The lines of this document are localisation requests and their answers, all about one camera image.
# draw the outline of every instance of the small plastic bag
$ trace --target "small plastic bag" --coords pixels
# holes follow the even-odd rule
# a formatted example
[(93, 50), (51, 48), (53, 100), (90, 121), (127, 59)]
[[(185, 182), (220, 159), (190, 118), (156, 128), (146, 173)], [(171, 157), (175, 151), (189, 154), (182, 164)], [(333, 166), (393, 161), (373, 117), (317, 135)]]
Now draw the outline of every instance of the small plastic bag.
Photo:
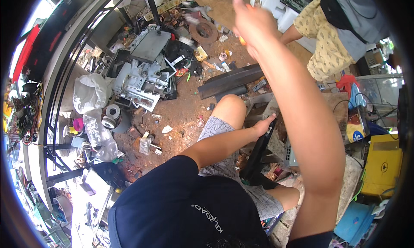
[(149, 155), (149, 146), (151, 145), (151, 139), (148, 137), (140, 138), (140, 153)]

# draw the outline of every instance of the tape roll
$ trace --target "tape roll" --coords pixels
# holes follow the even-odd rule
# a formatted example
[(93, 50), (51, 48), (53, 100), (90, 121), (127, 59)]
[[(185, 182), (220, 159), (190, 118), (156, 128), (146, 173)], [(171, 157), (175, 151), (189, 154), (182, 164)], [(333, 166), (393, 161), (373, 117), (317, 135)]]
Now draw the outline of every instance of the tape roll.
[(111, 117), (108, 117), (108, 116), (104, 116), (102, 118), (101, 123), (104, 127), (106, 127), (109, 130), (114, 129), (116, 126), (116, 122)]
[(110, 117), (114, 120), (119, 118), (119, 115), (121, 114), (121, 110), (118, 105), (111, 104), (108, 107), (106, 107), (106, 116)]

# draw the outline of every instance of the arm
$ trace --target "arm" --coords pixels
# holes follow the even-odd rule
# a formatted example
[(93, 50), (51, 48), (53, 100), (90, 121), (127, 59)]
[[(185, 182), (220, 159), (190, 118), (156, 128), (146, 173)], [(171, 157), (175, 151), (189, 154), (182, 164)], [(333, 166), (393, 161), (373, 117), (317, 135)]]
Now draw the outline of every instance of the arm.
[(248, 143), (257, 141), (275, 118), (276, 115), (272, 114), (253, 127), (207, 137), (181, 152), (181, 155), (192, 158), (198, 169), (218, 163)]
[(307, 69), (277, 39), (272, 14), (249, 10), (242, 0), (234, 0), (233, 6), (234, 31), (247, 42), (273, 90), (305, 184), (290, 239), (331, 231), (345, 168), (339, 127)]

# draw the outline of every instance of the yellow box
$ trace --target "yellow box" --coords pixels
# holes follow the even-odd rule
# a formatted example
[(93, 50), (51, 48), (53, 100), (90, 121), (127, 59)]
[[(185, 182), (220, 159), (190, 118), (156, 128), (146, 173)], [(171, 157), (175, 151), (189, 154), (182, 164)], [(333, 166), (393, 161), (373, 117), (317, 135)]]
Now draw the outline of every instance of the yellow box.
[(402, 150), (398, 144), (399, 141), (394, 140), (390, 134), (371, 137), (361, 193), (384, 197), (390, 197), (394, 193), (384, 191), (394, 188), (400, 176)]

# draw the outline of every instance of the hand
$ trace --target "hand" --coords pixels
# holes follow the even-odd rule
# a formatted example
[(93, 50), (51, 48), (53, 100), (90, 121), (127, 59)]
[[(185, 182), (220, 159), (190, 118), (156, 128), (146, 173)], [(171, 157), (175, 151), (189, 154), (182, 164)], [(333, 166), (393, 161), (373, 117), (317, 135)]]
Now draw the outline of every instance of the hand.
[(269, 129), (269, 125), (276, 118), (276, 114), (273, 113), (267, 119), (257, 122), (252, 128), (255, 130), (255, 142), (259, 137), (263, 136), (266, 131)]
[(247, 43), (247, 51), (257, 59), (257, 51), (268, 46), (271, 38), (277, 37), (277, 24), (269, 11), (255, 7), (248, 8), (243, 0), (233, 0), (236, 13), (233, 32)]

